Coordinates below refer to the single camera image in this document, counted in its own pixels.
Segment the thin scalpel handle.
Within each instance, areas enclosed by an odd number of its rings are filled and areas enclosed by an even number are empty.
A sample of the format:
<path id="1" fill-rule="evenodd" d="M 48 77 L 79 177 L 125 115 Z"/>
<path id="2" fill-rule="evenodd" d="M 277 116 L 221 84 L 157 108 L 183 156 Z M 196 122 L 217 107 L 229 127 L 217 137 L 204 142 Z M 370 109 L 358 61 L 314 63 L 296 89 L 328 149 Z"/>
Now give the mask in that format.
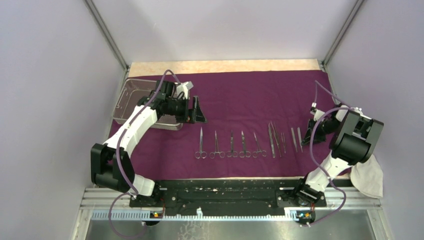
<path id="1" fill-rule="evenodd" d="M 295 152 L 297 153 L 298 147 L 297 147 L 297 140 L 296 140 L 295 131 L 294 131 L 293 127 L 291 127 L 290 130 L 291 130 L 291 135 L 292 135 L 292 140 L 293 140 L 293 146 L 294 146 Z"/>

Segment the short metal tweezers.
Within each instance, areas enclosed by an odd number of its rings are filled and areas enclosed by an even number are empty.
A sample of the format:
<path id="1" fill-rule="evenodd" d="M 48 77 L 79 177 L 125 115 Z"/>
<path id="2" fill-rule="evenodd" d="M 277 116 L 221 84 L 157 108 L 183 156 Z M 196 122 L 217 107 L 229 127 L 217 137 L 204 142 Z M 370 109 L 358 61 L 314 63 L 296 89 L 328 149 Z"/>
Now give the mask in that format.
<path id="1" fill-rule="evenodd" d="M 287 150 L 286 150 L 285 134 L 282 132 L 280 135 L 281 135 L 281 142 L 282 142 L 283 152 L 286 154 Z"/>

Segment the surgical forceps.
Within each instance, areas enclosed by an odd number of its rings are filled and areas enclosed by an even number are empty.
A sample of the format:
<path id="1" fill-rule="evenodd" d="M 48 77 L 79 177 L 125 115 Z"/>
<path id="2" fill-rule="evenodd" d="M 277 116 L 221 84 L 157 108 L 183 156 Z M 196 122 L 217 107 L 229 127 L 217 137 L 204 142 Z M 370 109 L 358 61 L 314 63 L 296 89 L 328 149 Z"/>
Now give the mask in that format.
<path id="1" fill-rule="evenodd" d="M 207 157 L 207 152 L 203 150 L 203 128 L 200 128 L 199 131 L 199 149 L 194 153 L 196 159 L 205 159 Z"/>

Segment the metal spatula handle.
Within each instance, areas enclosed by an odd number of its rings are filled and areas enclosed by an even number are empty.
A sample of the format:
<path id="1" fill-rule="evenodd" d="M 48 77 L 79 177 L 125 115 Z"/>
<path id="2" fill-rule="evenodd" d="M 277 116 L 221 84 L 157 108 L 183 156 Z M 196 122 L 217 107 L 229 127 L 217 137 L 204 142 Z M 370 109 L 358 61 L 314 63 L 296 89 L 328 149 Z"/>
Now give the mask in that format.
<path id="1" fill-rule="evenodd" d="M 271 123 L 268 123 L 268 136 L 269 136 L 269 141 L 270 141 L 271 154 L 272 154 L 272 158 L 276 158 L 274 140 L 273 140 L 273 136 L 272 135 L 273 134 L 272 134 Z"/>

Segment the surgical clamp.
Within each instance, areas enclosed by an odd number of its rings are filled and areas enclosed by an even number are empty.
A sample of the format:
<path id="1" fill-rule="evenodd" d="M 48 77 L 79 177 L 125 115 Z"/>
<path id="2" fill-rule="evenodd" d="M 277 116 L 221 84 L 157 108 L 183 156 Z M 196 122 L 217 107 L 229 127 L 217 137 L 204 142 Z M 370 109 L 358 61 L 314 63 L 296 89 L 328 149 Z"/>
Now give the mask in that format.
<path id="1" fill-rule="evenodd" d="M 214 131 L 214 150 L 209 153 L 209 157 L 211 159 L 225 157 L 225 153 L 219 148 L 218 134 L 216 130 Z"/>

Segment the small metal scissors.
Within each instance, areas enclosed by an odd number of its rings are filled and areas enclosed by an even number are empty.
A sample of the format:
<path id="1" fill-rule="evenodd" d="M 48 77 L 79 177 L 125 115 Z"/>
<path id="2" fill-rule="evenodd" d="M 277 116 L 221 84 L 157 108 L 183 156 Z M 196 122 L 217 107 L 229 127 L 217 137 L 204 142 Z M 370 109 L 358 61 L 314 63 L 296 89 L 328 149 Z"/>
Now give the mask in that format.
<path id="1" fill-rule="evenodd" d="M 235 148 L 234 148 L 234 132 L 232 130 L 230 132 L 230 149 L 226 153 L 226 156 L 228 158 L 236 158 L 238 156 L 238 153 L 237 151 L 235 151 Z"/>

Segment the small curved hemostat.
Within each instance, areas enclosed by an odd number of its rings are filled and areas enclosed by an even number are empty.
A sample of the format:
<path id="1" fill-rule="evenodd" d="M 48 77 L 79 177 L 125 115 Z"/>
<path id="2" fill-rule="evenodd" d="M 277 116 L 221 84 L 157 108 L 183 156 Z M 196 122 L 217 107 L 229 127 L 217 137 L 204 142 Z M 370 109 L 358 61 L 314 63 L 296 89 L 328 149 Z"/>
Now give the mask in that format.
<path id="1" fill-rule="evenodd" d="M 255 144 L 256 144 L 256 151 L 252 152 L 252 156 L 254 158 L 258 158 L 258 157 L 266 157 L 267 156 L 267 152 L 265 150 L 262 150 L 258 137 L 256 135 L 256 133 L 253 133 L 254 139 L 255 139 Z"/>

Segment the maroon wrap cloth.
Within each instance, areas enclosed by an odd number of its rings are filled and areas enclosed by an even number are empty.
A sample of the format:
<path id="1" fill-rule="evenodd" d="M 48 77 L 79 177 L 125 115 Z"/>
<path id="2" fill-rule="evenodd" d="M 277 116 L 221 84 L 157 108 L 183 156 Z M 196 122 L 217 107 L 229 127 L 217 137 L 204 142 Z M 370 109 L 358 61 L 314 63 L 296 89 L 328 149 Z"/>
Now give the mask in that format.
<path id="1" fill-rule="evenodd" d="M 313 148 L 295 151 L 291 128 L 304 133 L 312 117 L 313 101 L 322 111 L 334 107 L 327 93 L 331 87 L 328 75 L 320 70 L 254 71 L 180 74 L 178 78 L 191 81 L 191 96 L 199 97 L 200 108 L 207 123 L 184 124 L 180 130 L 150 128 L 131 155 L 136 174 L 152 180 L 177 180 L 229 177 L 302 177 L 316 168 L 329 154 L 328 142 Z M 280 142 L 281 155 L 272 130 L 275 158 L 272 157 L 268 124 L 274 122 Z M 203 130 L 205 159 L 196 159 L 200 128 Z M 210 158 L 217 132 L 219 150 L 224 158 Z M 233 131 L 237 157 L 227 157 L 230 134 Z M 251 157 L 241 158 L 241 131 Z M 254 132 L 266 157 L 253 157 L 256 151 Z M 284 133 L 284 153 L 281 133 Z"/>

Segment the surgical scissors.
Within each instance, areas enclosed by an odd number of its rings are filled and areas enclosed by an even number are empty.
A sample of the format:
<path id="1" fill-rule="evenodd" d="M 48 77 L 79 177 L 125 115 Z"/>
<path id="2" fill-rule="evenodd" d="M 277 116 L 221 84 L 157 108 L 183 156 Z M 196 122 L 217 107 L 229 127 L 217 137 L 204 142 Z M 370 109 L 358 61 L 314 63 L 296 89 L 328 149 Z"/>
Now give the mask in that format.
<path id="1" fill-rule="evenodd" d="M 241 131 L 241 144 L 242 144 L 242 150 L 239 152 L 240 158 L 250 158 L 252 156 L 252 153 L 248 151 L 247 145 L 246 145 L 246 138 L 244 131 Z"/>

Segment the metal mesh instrument tray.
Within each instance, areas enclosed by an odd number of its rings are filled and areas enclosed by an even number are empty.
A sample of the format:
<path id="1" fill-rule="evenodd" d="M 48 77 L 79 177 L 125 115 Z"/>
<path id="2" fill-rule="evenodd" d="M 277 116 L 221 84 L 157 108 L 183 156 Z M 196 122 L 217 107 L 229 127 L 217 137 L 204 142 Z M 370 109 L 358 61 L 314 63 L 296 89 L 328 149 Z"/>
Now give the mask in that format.
<path id="1" fill-rule="evenodd" d="M 120 96 L 116 103 L 112 118 L 120 125 L 123 125 L 132 115 L 138 101 L 148 96 L 151 91 L 156 89 L 156 82 L 159 79 L 138 79 L 128 78 L 123 85 Z M 169 131 L 178 131 L 183 127 L 182 123 L 177 123 L 174 116 L 163 115 L 154 125 L 155 129 L 163 129 Z"/>

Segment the long metal tweezers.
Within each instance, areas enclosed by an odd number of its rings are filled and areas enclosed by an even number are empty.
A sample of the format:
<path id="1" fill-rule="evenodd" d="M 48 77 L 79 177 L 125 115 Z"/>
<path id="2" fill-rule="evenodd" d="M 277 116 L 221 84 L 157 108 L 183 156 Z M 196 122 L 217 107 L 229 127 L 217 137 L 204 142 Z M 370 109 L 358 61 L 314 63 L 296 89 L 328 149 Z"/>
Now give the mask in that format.
<path id="1" fill-rule="evenodd" d="M 273 136 L 274 136 L 274 138 L 275 138 L 275 143 L 276 143 L 276 145 L 277 145 L 277 149 L 278 149 L 278 153 L 279 153 L 279 156 L 280 157 L 282 157 L 282 152 L 281 152 L 281 145 L 280 145 L 280 140 L 279 140 L 279 138 L 278 138 L 278 132 L 277 132 L 277 130 L 276 130 L 276 125 L 275 125 L 275 123 L 274 122 L 272 122 L 271 121 L 271 128 L 272 128 L 272 132 L 273 132 Z"/>

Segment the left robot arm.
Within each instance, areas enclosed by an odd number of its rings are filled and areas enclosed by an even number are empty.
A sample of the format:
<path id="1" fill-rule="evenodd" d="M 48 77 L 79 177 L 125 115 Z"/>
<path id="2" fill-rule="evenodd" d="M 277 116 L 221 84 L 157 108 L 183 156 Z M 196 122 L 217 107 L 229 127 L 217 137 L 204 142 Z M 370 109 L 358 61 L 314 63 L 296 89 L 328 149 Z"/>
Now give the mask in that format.
<path id="1" fill-rule="evenodd" d="M 135 173 L 131 155 L 142 137 L 162 116 L 173 116 L 177 123 L 205 123 L 198 96 L 190 97 L 191 81 L 156 82 L 155 89 L 142 96 L 130 117 L 104 143 L 90 150 L 90 178 L 93 184 L 121 193 L 141 196 L 149 207 L 160 202 L 155 182 Z"/>

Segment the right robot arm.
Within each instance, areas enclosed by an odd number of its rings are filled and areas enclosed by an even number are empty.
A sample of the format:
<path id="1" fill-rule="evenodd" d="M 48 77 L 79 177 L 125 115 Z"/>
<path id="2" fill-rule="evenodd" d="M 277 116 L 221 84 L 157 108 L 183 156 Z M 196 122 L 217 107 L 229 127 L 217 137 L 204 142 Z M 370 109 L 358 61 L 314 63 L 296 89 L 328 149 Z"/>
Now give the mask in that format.
<path id="1" fill-rule="evenodd" d="M 292 192 L 293 200 L 299 206 L 318 203 L 325 197 L 330 181 L 344 170 L 368 161 L 384 128 L 383 122 L 364 115 L 360 108 L 341 103 L 326 112 L 313 103 L 310 112 L 313 118 L 308 121 L 301 144 L 312 147 L 324 142 L 327 135 L 333 136 L 327 157 L 315 170 L 301 178 Z"/>

